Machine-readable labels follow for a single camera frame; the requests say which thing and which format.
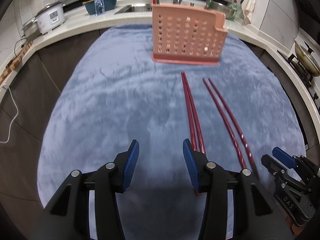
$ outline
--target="white rice cooker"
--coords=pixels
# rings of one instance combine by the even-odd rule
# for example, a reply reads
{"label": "white rice cooker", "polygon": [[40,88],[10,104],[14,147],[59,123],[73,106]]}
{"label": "white rice cooker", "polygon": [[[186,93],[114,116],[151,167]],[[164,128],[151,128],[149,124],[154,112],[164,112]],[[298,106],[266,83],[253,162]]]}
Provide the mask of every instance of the white rice cooker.
{"label": "white rice cooker", "polygon": [[46,5],[41,11],[36,15],[38,20],[38,27],[42,34],[45,34],[55,27],[63,24],[65,21],[62,3],[55,2]]}

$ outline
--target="teal basket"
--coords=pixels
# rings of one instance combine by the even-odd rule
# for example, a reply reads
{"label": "teal basket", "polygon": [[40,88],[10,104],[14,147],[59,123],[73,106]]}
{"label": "teal basket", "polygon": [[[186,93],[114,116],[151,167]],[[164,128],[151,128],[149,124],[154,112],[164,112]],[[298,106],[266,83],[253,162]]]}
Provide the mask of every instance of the teal basket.
{"label": "teal basket", "polygon": [[[117,0],[103,0],[104,3],[104,10],[109,11],[116,7]],[[94,1],[88,2],[84,4],[85,8],[87,9],[88,14],[96,14],[96,8],[94,7]]]}

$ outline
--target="white cable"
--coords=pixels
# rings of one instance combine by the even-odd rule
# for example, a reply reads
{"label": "white cable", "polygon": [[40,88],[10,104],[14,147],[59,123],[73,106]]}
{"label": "white cable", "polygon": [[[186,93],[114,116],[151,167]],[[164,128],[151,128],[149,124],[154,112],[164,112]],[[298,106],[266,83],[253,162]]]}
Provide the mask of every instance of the white cable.
{"label": "white cable", "polygon": [[7,87],[7,88],[9,89],[9,92],[10,92],[10,95],[11,95],[11,98],[12,98],[12,101],[13,101],[13,103],[14,103],[15,107],[17,108],[17,114],[14,116],[14,118],[12,119],[12,121],[11,121],[11,123],[10,123],[10,125],[9,125],[9,134],[8,134],[8,139],[7,139],[5,142],[0,142],[0,143],[7,143],[7,142],[9,141],[9,138],[10,138],[11,125],[12,125],[12,123],[13,123],[14,119],[16,119],[16,117],[18,116],[18,114],[19,114],[19,110],[18,110],[18,107],[17,107],[17,105],[16,105],[16,102],[13,100],[13,96],[12,96],[12,93],[11,93],[10,88],[9,88],[7,85],[3,85],[2,87]]}

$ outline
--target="screw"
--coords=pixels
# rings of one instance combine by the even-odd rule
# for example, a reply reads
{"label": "screw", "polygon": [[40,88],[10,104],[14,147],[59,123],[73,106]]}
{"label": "screw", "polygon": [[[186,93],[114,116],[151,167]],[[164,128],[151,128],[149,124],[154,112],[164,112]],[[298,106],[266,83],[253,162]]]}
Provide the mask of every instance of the screw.
{"label": "screw", "polygon": [[116,165],[115,165],[114,163],[107,163],[107,164],[106,164],[106,168],[107,168],[108,170],[113,169],[115,166],[116,166]]}
{"label": "screw", "polygon": [[208,167],[209,169],[214,169],[214,168],[216,167],[216,164],[213,163],[213,162],[208,162],[208,163],[207,163],[207,167]]}
{"label": "screw", "polygon": [[72,176],[72,177],[76,177],[76,176],[78,176],[79,174],[80,174],[80,171],[78,171],[78,170],[74,170],[74,171],[71,172],[71,176]]}
{"label": "screw", "polygon": [[244,169],[244,170],[242,171],[242,173],[243,173],[243,175],[245,175],[245,176],[249,176],[249,175],[251,174],[251,171],[248,170],[248,169]]}

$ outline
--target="kitchen sink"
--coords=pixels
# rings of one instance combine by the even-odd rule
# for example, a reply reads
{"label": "kitchen sink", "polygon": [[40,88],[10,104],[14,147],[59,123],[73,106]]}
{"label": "kitchen sink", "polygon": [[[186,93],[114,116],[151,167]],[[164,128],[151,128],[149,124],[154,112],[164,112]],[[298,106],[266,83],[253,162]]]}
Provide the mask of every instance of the kitchen sink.
{"label": "kitchen sink", "polygon": [[149,12],[149,11],[152,11],[151,3],[135,3],[135,4],[124,6],[115,14],[126,13],[126,12]]}

